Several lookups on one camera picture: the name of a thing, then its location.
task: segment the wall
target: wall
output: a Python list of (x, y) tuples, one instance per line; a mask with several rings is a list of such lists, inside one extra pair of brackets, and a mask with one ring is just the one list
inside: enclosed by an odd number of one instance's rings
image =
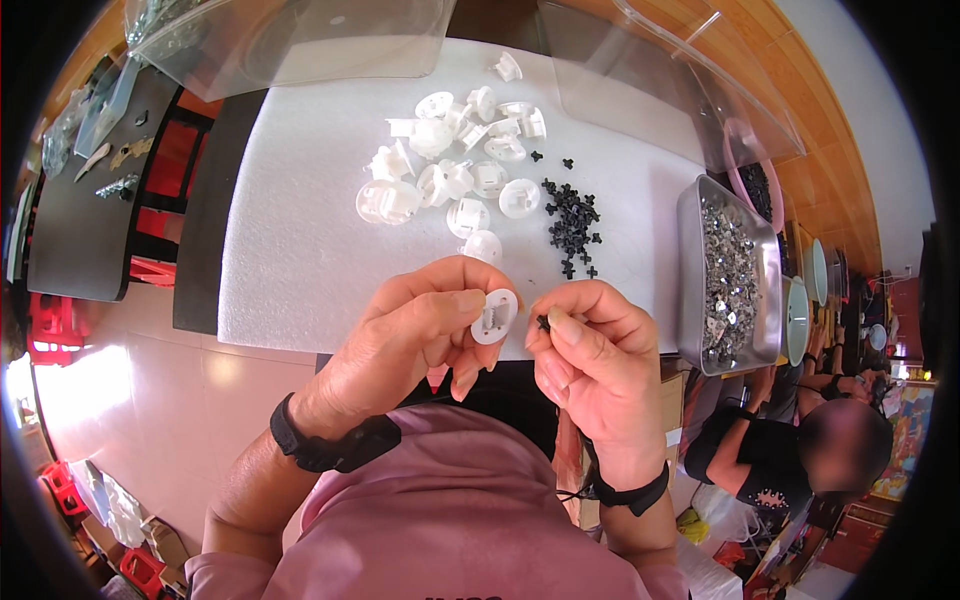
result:
[(934, 220), (917, 135), (870, 42), (836, 0), (774, 0), (827, 75), (850, 124), (874, 199), (883, 268), (920, 269)]
[(890, 286), (890, 302), (900, 321), (897, 342), (906, 346), (907, 360), (923, 362), (924, 349), (920, 340), (920, 280), (916, 277)]

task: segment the stainless steel tray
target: stainless steel tray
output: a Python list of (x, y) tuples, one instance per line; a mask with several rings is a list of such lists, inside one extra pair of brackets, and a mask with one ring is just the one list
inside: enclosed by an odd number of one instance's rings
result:
[[(707, 273), (704, 250), (704, 221), (701, 202), (734, 210), (742, 231), (754, 242), (759, 298), (756, 327), (751, 344), (736, 355), (732, 367), (704, 362), (704, 303)], [(780, 244), (773, 227), (744, 205), (722, 185), (701, 175), (677, 201), (677, 227), (680, 239), (680, 322), (677, 346), (680, 355), (706, 375), (719, 375), (773, 365), (780, 356), (783, 319), (780, 283)]]

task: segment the white plastic part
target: white plastic part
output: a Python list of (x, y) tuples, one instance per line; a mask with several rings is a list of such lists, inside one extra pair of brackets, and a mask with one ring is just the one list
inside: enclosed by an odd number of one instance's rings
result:
[(527, 151), (513, 135), (495, 137), (487, 140), (483, 150), (488, 155), (503, 162), (518, 162), (527, 157)]
[(516, 137), (520, 135), (520, 124), (515, 117), (507, 117), (501, 121), (490, 123), (487, 128), (487, 135), (490, 137), (503, 137), (505, 135)]
[(452, 131), (458, 132), (464, 126), (464, 122), (467, 121), (467, 117), (469, 117), (471, 114), (473, 114), (473, 105), (453, 103), (446, 111), (444, 123)]
[(410, 157), (400, 140), (390, 147), (380, 146), (368, 167), (375, 180), (399, 181), (404, 175), (414, 174)]
[(520, 119), (520, 126), (523, 128), (525, 137), (546, 138), (546, 123), (543, 121), (543, 113), (539, 108), (534, 108), (533, 113)]
[(540, 206), (540, 187), (530, 180), (513, 180), (500, 192), (500, 210), (511, 219), (522, 219)]
[(489, 85), (471, 91), (467, 102), (476, 108), (477, 115), (487, 123), (490, 123), (496, 114), (496, 95)]
[(467, 120), (464, 128), (457, 134), (457, 139), (460, 140), (460, 143), (464, 145), (464, 154), (473, 150), (473, 147), (477, 145), (483, 136), (487, 134), (487, 129), (490, 126), (488, 125), (478, 125), (473, 123), (470, 120)]
[(466, 244), (457, 249), (463, 256), (471, 256), (494, 267), (500, 267), (503, 258), (503, 245), (492, 231), (481, 229), (470, 234)]
[(521, 118), (534, 111), (534, 105), (529, 102), (508, 102), (497, 108), (503, 116)]
[(419, 208), (420, 193), (406, 181), (374, 180), (357, 192), (357, 213), (367, 223), (401, 225)]
[(461, 198), (447, 210), (446, 226), (454, 235), (466, 240), (471, 233), (490, 228), (490, 212), (479, 200)]
[(433, 160), (453, 143), (453, 130), (441, 119), (421, 119), (410, 136), (410, 149)]
[(520, 70), (520, 65), (516, 64), (516, 60), (510, 56), (509, 52), (500, 55), (500, 62), (495, 64), (493, 69), (500, 74), (505, 82), (523, 79), (523, 71)]
[(509, 180), (507, 170), (492, 160), (476, 163), (470, 169), (470, 174), (473, 175), (473, 192), (487, 200), (499, 198), (500, 190)]
[(454, 164), (447, 158), (441, 160), (437, 163), (437, 170), (434, 171), (434, 186), (441, 190), (443, 196), (460, 200), (473, 189), (473, 175), (469, 171), (471, 166), (473, 166), (472, 160), (465, 160), (459, 164)]
[(390, 137), (410, 137), (414, 134), (417, 119), (384, 119), (390, 124)]
[(417, 180), (417, 191), (420, 192), (420, 206), (423, 208), (440, 206), (450, 199), (449, 196), (444, 195), (440, 187), (437, 187), (435, 177), (439, 168), (440, 167), (435, 164), (426, 165), (423, 172), (420, 173), (420, 178)]
[(453, 104), (453, 94), (448, 91), (438, 91), (417, 102), (414, 114), (420, 119), (435, 119), (446, 114)]
[(470, 326), (470, 335), (477, 344), (494, 344), (507, 336), (519, 310), (516, 294), (506, 288), (487, 294), (487, 304), (480, 318)]

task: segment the plastic container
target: plastic container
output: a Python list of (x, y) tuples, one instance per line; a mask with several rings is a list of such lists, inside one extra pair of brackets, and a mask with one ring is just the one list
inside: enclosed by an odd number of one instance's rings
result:
[[(749, 140), (749, 143), (754, 147), (762, 147), (760, 142), (756, 140), (753, 132), (750, 131), (750, 126), (739, 119), (727, 119), (727, 122), (724, 123), (723, 138), (724, 156), (727, 164), (737, 163), (735, 158), (737, 153), (735, 153), (731, 147), (732, 139)], [(767, 187), (770, 190), (770, 206), (773, 212), (771, 225), (774, 226), (775, 232), (780, 233), (783, 231), (783, 193), (780, 191), (780, 180), (777, 179), (777, 170), (774, 169), (774, 163), (769, 158), (764, 158), (760, 161), (760, 168), (763, 169), (763, 174), (767, 177)], [(747, 193), (743, 179), (740, 178), (740, 171), (736, 168), (730, 169), (727, 171), (727, 176), (730, 178), (730, 184), (736, 197), (747, 203), (747, 206), (756, 212), (754, 201), (750, 199), (750, 194)]]
[[(704, 360), (704, 301), (707, 296), (707, 265), (704, 259), (704, 226), (701, 203), (734, 210), (743, 231), (754, 242), (759, 275), (754, 339), (737, 354), (732, 369)], [(701, 175), (677, 201), (680, 241), (680, 321), (677, 347), (680, 355), (705, 375), (743, 371), (773, 365), (780, 356), (782, 304), (780, 302), (780, 243), (769, 223), (722, 185)]]
[(100, 142), (104, 141), (107, 134), (113, 130), (124, 114), (127, 113), (127, 104), (133, 93), (133, 83), (136, 82), (136, 74), (140, 72), (141, 63), (135, 58), (128, 58), (120, 71), (120, 77), (113, 86), (113, 92), (109, 99), (104, 103), (100, 111), (100, 118), (93, 126), (93, 143), (91, 152), (96, 152), (100, 147)]
[(820, 240), (804, 248), (804, 284), (806, 294), (820, 305), (827, 304), (827, 258)]
[(783, 336), (780, 352), (796, 367), (804, 360), (810, 329), (810, 304), (804, 281), (798, 276), (783, 278)]
[[(703, 0), (540, 0), (567, 114), (723, 173), (804, 154), (753, 52)], [(730, 127), (736, 119), (742, 126)], [(725, 138), (742, 152), (724, 151)]]
[(132, 50), (205, 102), (273, 85), (423, 77), (454, 0), (210, 0)]
[(93, 87), (93, 92), (90, 94), (90, 100), (86, 106), (86, 115), (77, 130), (77, 141), (73, 144), (73, 154), (90, 158), (99, 148), (97, 144), (103, 141), (103, 137), (99, 140), (96, 138), (97, 123), (100, 121), (100, 113), (107, 101), (113, 97), (113, 90), (120, 79), (122, 66), (123, 64), (112, 64)]

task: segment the red chair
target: red chair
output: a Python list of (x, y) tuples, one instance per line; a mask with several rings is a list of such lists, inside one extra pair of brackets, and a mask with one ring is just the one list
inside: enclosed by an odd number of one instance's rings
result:
[(138, 192), (141, 208), (132, 242), (130, 277), (173, 287), (177, 275), (175, 237), (164, 235), (170, 214), (184, 214), (220, 104), (207, 105), (183, 91), (155, 142), (150, 171)]
[(73, 299), (49, 294), (30, 295), (27, 350), (34, 365), (66, 366), (73, 352), (84, 347), (89, 328), (73, 308)]
[(149, 600), (157, 600), (166, 595), (160, 581), (160, 571), (165, 566), (149, 550), (128, 548), (120, 560), (120, 573)]
[(40, 474), (40, 479), (46, 482), (50, 493), (57, 499), (60, 509), (67, 516), (79, 515), (86, 512), (86, 505), (77, 493), (77, 486), (73, 483), (70, 469), (64, 461), (56, 461)]

